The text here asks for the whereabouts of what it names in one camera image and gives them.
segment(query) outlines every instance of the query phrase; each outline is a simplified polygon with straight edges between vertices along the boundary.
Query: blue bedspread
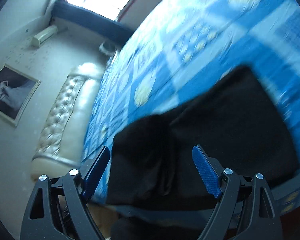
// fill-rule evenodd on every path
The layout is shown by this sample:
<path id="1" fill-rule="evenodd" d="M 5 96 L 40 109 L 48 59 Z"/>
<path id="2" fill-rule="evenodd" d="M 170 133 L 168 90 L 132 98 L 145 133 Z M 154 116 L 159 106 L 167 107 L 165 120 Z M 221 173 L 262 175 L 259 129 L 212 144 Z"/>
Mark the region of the blue bedspread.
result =
<path id="1" fill-rule="evenodd" d="M 240 63 L 253 66 L 290 130 L 300 161 L 300 7 L 295 0 L 163 0 L 106 70 L 82 160 L 101 145 L 111 149 L 114 135 L 129 123 L 204 93 Z M 109 171 L 110 164 L 93 198 L 99 203 L 105 203 Z"/>

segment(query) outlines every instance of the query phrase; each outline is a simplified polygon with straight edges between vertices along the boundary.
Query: black fabric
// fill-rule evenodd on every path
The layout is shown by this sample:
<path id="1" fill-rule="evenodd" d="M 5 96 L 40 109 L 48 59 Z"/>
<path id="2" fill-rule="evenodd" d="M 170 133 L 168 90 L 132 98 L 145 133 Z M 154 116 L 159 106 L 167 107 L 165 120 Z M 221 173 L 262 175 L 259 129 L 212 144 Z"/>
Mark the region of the black fabric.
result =
<path id="1" fill-rule="evenodd" d="M 111 240 L 197 240 L 202 231 L 160 227 L 137 218 L 120 218 L 111 227 Z"/>
<path id="2" fill-rule="evenodd" d="M 137 120 L 114 137 L 107 204 L 149 210 L 213 208 L 192 160 L 208 156 L 240 175 L 264 174 L 271 187 L 298 160 L 289 131 L 250 68 L 238 67 L 205 94 Z"/>

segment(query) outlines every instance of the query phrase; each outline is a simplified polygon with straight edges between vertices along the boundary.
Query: silver bolt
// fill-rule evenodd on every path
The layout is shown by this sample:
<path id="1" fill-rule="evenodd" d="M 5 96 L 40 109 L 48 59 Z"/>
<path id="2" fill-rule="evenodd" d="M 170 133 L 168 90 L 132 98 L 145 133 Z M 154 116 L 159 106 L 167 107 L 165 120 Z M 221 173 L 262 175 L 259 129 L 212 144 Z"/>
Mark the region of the silver bolt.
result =
<path id="1" fill-rule="evenodd" d="M 40 177 L 39 177 L 39 180 L 41 180 L 41 181 L 44 181 L 44 180 L 46 180 L 47 179 L 47 176 L 46 175 L 41 175 Z"/>
<path id="2" fill-rule="evenodd" d="M 70 174 L 71 176 L 75 176 L 75 175 L 77 175 L 78 173 L 79 173 L 79 171 L 76 170 L 76 169 L 73 169 L 73 170 L 69 171 L 69 174 Z"/>
<path id="3" fill-rule="evenodd" d="M 257 173 L 257 174 L 256 174 L 256 177 L 257 177 L 258 179 L 263 179 L 263 175 L 262 175 L 261 173 Z"/>
<path id="4" fill-rule="evenodd" d="M 229 169 L 229 168 L 226 168 L 224 170 L 224 172 L 225 172 L 225 174 L 228 174 L 228 175 L 231 175 L 233 173 L 233 171 L 231 169 Z"/>

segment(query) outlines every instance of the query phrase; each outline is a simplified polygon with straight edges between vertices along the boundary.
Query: wall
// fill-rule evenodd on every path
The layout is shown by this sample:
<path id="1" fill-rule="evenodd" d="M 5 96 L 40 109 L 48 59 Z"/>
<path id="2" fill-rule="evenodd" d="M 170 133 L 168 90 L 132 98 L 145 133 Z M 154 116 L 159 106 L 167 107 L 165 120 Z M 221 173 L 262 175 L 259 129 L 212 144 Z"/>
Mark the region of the wall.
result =
<path id="1" fill-rule="evenodd" d="M 0 220 L 15 239 L 34 185 L 31 159 L 51 105 L 72 67 L 106 64 L 98 52 L 100 36 L 58 19 L 60 33 L 39 49 L 30 46 L 31 38 L 48 26 L 53 1 L 8 0 L 0 11 L 0 68 L 7 63 L 42 82 L 16 128 L 0 119 Z"/>
<path id="2" fill-rule="evenodd" d="M 162 0 L 135 0 L 125 12 L 120 22 L 124 23 L 133 30 L 136 30 L 148 14 Z"/>

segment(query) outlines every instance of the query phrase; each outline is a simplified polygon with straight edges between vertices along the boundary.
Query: picture frame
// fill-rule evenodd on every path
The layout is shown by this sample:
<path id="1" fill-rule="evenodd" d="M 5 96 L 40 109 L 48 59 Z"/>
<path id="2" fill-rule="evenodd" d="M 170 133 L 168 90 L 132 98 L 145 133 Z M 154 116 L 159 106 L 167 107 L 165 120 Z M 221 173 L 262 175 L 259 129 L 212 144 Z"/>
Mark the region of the picture frame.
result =
<path id="1" fill-rule="evenodd" d="M 0 118 L 16 127 L 41 81 L 4 64 L 0 68 Z"/>

